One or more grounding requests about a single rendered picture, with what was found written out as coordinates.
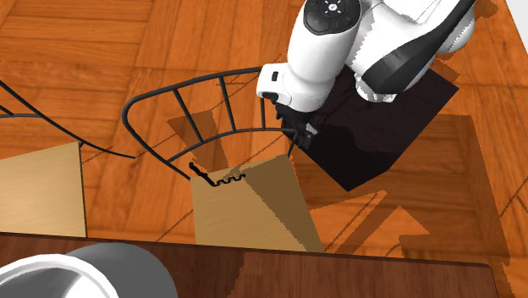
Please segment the dark robot stand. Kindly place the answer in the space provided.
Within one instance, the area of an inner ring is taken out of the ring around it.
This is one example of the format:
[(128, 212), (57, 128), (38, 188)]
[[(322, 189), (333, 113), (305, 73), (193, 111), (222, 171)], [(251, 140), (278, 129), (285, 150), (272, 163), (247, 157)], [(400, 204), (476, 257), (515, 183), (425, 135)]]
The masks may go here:
[(346, 191), (388, 171), (458, 91), (429, 70), (393, 102), (368, 102), (343, 68), (310, 121), (316, 134), (304, 153)]

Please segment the dark wooden table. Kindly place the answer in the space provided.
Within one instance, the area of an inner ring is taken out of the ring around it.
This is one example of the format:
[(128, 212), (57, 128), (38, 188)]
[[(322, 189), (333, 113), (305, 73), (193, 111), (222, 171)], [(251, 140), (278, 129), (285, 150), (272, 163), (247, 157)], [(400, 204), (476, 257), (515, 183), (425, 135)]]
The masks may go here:
[(499, 298), (483, 263), (101, 240), (0, 232), (0, 268), (98, 243), (143, 248), (167, 268), (179, 298)]

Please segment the grey cup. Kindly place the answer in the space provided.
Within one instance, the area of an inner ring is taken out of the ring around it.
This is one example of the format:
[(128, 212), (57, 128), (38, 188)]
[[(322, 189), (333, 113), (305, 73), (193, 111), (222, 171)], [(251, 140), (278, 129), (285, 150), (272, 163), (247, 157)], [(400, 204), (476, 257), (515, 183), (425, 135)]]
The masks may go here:
[(179, 298), (173, 278), (149, 251), (98, 243), (39, 254), (0, 268), (0, 298)]

